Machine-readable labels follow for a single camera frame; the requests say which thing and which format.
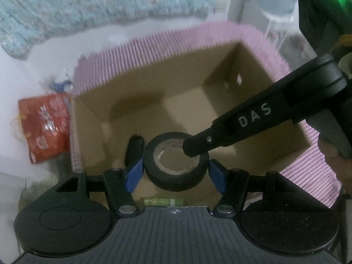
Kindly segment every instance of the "red bag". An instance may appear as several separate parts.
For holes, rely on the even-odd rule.
[[[18,101],[32,164],[70,150],[70,95],[58,93]]]

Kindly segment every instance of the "roll of black tape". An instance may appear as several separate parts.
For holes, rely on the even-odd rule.
[[[150,181],[159,188],[183,191],[203,180],[209,167],[209,154],[187,157],[182,150],[187,137],[190,137],[187,133],[168,132],[156,136],[146,146],[143,154],[145,170]]]

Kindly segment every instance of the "pink striped cloth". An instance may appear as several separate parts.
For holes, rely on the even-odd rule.
[[[94,53],[89,57],[82,57],[75,68],[73,95],[78,96],[97,86],[102,86],[115,76],[131,69],[174,55],[234,41],[240,41],[253,53],[273,82],[290,73],[288,63],[265,39],[262,32],[249,25],[222,21],[161,32]],[[324,156],[317,147],[318,133],[305,122],[301,122],[300,126],[313,145],[281,173],[326,206],[331,207],[339,195],[341,184],[334,172],[326,165]],[[82,166],[74,117],[71,150],[73,169],[78,170]]]

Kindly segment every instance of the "screw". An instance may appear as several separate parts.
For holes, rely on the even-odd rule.
[[[133,205],[123,205],[119,208],[119,212],[123,214],[132,214],[136,211],[136,208]]]
[[[224,214],[228,214],[234,211],[233,207],[231,205],[227,205],[227,204],[222,204],[219,205],[216,210],[220,213],[224,213]]]

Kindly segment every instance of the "hole in cardboard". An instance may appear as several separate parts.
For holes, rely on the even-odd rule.
[[[238,84],[238,85],[241,85],[241,84],[242,84],[242,76],[241,76],[240,73],[237,75],[237,84]]]

